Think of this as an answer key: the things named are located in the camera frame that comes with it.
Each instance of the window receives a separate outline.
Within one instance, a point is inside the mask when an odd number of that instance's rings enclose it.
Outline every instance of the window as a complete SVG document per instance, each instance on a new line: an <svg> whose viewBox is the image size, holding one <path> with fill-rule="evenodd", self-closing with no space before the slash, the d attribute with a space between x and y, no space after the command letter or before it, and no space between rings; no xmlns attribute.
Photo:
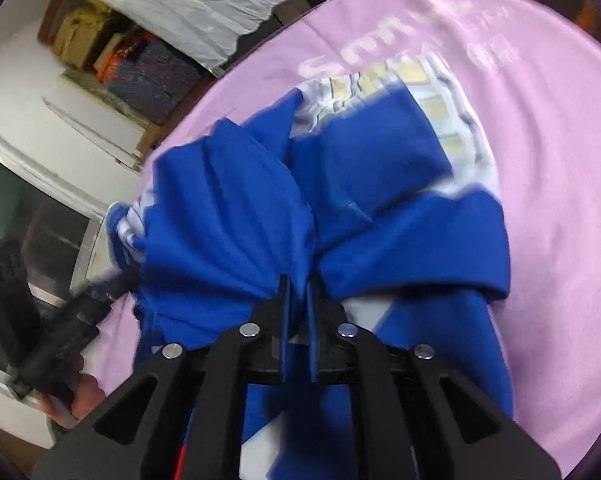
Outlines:
<svg viewBox="0 0 601 480"><path fill-rule="evenodd" d="M38 189L11 168L23 176L27 170L8 167L4 159L0 156L0 239L21 243L30 289L45 316L84 282L100 221ZM7 364L0 348L0 370Z"/></svg>

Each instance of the pink fabric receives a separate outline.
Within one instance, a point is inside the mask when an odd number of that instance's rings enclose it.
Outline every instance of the pink fabric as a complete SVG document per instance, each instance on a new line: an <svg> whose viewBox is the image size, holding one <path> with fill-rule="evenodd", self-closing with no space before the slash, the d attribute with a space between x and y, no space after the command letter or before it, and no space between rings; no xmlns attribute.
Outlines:
<svg viewBox="0 0 601 480"><path fill-rule="evenodd" d="M566 475L601 431L601 47L530 0L330 0L220 81L154 154L223 117L241 122L303 79L399 52L439 52L495 153L511 297L495 306L518 422ZM151 183L151 164L143 185ZM137 328L117 306L107 390L129 374Z"/></svg>

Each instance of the pink ironing board cover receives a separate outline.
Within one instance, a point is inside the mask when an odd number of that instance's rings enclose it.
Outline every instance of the pink ironing board cover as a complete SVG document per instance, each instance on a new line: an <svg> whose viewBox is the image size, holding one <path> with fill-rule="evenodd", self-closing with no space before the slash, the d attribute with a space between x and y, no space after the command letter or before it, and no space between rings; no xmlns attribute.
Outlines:
<svg viewBox="0 0 601 480"><path fill-rule="evenodd" d="M493 307L516 420L567 475L601 432L601 46L531 0L330 0L218 82L151 157L241 122L305 79L439 52L497 159L512 293ZM151 183L151 161L142 176ZM103 326L99 379L131 372L132 301Z"/></svg>

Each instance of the stacked clothes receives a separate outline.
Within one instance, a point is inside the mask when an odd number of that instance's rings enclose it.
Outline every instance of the stacked clothes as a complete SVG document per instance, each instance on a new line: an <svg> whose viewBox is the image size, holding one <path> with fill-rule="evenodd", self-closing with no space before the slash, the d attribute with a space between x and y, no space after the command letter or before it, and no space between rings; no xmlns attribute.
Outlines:
<svg viewBox="0 0 601 480"><path fill-rule="evenodd" d="M281 274L302 324L318 273L338 300L389 296L366 328L430 344L512 414L487 305L509 292L495 160L439 57L309 81L244 124L219 121L162 155L153 188L112 208L108 227L119 266L141 266L137 363L168 342L212 343ZM271 478L353 478L347 389L312 384L307 348L292 348L286 385L250 386L244 439L286 413Z"/></svg>

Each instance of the blue garment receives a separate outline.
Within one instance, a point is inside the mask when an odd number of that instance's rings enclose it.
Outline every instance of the blue garment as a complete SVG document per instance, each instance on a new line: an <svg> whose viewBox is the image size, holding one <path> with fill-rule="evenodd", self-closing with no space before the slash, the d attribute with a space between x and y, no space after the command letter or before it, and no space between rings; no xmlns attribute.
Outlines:
<svg viewBox="0 0 601 480"><path fill-rule="evenodd" d="M155 162L154 203L134 241L144 253L136 362L166 342L212 343L274 297L281 274L301 320L308 277L319 272L339 300L398 288L380 338L430 343L511 415L487 311L487 300L509 293L500 203L480 186L454 197L431 189L452 167L404 86L290 139L301 101L293 91L242 126L219 121ZM110 234L124 265L124 243L115 227ZM353 478L342 462L354 464L346 389L312 384L306 349L293 349L290 366L291 384L248 390L244 439L289 412L272 478Z"/></svg>

